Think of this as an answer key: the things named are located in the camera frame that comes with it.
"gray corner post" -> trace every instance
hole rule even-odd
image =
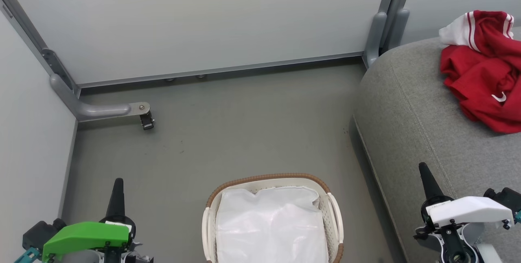
[[[376,61],[380,53],[380,41],[383,35],[383,28],[387,20],[387,14],[384,11],[374,15],[372,18],[371,28],[369,29],[369,36],[363,51],[363,63],[367,68],[370,68],[372,63]]]
[[[405,9],[407,0],[391,0],[389,5],[389,19],[385,24],[382,41],[380,42],[381,51],[386,52],[400,46],[402,36],[409,19],[410,11]]]

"gray floor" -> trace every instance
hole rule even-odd
[[[104,217],[115,178],[141,254],[156,262],[203,262],[201,217],[217,186],[247,176],[305,172],[323,179],[344,219],[343,262],[396,263],[399,251],[374,184],[348,134],[357,59],[209,75],[83,96],[89,103],[148,101],[156,127],[138,118],[81,125],[63,218]]]

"metal frame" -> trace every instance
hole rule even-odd
[[[233,67],[229,67],[229,68],[214,68],[211,70],[197,70],[194,72],[175,72],[173,74],[162,74],[162,75],[153,75],[153,76],[145,76],[145,77],[83,83],[83,84],[80,84],[79,87],[83,89],[83,88],[92,88],[92,87],[102,87],[102,86],[106,86],[106,85],[119,85],[119,84],[124,84],[124,83],[138,83],[138,82],[143,82],[143,81],[173,79],[173,78],[189,77],[189,76],[201,76],[201,75],[207,75],[207,74],[216,74],[218,72],[234,72],[237,70],[252,70],[254,68],[272,68],[272,67],[281,66],[281,65],[302,64],[302,63],[311,63],[314,61],[327,61],[330,59],[344,59],[344,58],[348,58],[348,57],[359,57],[361,55],[363,55],[363,52],[342,53],[341,55],[326,55],[324,57],[308,57],[305,59],[291,59],[288,61],[273,61],[270,63],[240,65],[240,66],[233,66]]]
[[[19,23],[19,28],[27,35],[29,40],[34,44],[34,46],[39,51],[39,55],[44,57],[45,63],[48,67],[46,68],[47,72],[50,76],[55,74],[59,75],[61,79],[65,82],[65,84],[72,89],[75,94],[79,93],[79,90],[82,88],[90,88],[90,87],[99,87],[103,85],[117,85],[121,83],[136,83],[140,81],[152,81],[158,79],[171,79],[176,77],[186,77],[186,76],[197,76],[201,74],[211,74],[216,72],[229,72],[233,70],[249,70],[253,68],[268,68],[279,65],[287,65],[287,64],[298,64],[298,63],[308,63],[313,61],[324,61],[328,59],[340,59],[345,57],[357,57],[362,56],[363,62],[367,67],[372,65],[373,61],[379,56],[381,51],[381,47],[383,47],[386,38],[389,37],[391,39],[390,42],[392,44],[387,44],[386,46],[394,46],[396,42],[401,40],[400,31],[390,32],[390,30],[395,30],[395,25],[398,27],[405,26],[406,18],[408,15],[397,15],[399,7],[403,7],[405,0],[381,0],[380,6],[378,9],[378,13],[374,15],[372,19],[372,24],[370,26],[370,31],[368,34],[366,46],[363,52],[353,52],[353,53],[344,53],[341,55],[329,55],[325,57],[310,57],[305,59],[295,59],[290,61],[276,61],[271,63],[262,63],[262,64],[252,64],[252,65],[243,65],[243,66],[235,66],[230,68],[219,68],[213,70],[200,70],[196,72],[177,72],[173,74],[164,74],[164,75],[153,75],[153,76],[145,76],[138,78],[127,78],[127,79],[117,79],[112,81],[99,81],[93,83],[83,83],[80,85],[76,85],[70,75],[67,73],[63,64],[59,60],[57,54],[49,49],[45,44],[41,35],[39,35],[38,31],[32,24],[31,20],[18,3],[17,0],[3,0],[5,2],[5,12],[11,16],[11,18],[15,18],[15,20]]]
[[[367,35],[367,42],[362,56],[366,68],[370,68],[372,63],[376,61],[380,55],[380,42],[384,37],[385,26],[389,21],[389,14],[392,14],[390,12],[391,4],[392,0],[382,0],[380,2],[378,13],[372,18],[370,31]]]
[[[70,77],[56,53],[47,47],[18,0],[0,0],[0,4],[2,13],[49,74],[50,85],[54,92],[79,122],[139,115],[143,129],[154,127],[150,105],[147,102],[120,105],[88,105],[81,102],[78,99],[80,87]]]
[[[381,52],[400,46],[402,36],[409,18],[409,10],[404,9],[407,0],[391,0],[387,11],[387,22],[383,30],[380,47]]]

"nike logo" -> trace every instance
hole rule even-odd
[[[505,95],[505,92],[502,92],[503,94],[503,97],[499,98],[497,97],[496,95],[492,94],[492,97],[497,100],[498,102],[505,102],[506,101],[506,95]]]

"white cloth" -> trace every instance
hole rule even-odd
[[[307,187],[224,191],[216,217],[219,263],[327,263],[318,197]]]
[[[503,22],[503,35],[510,39],[514,38],[514,33],[510,31],[514,24],[514,17],[506,14]],[[447,45],[469,46],[470,48],[479,52],[478,46],[475,42],[476,19],[474,18],[474,11],[459,16],[448,24],[448,26],[441,28],[439,31],[441,43]]]

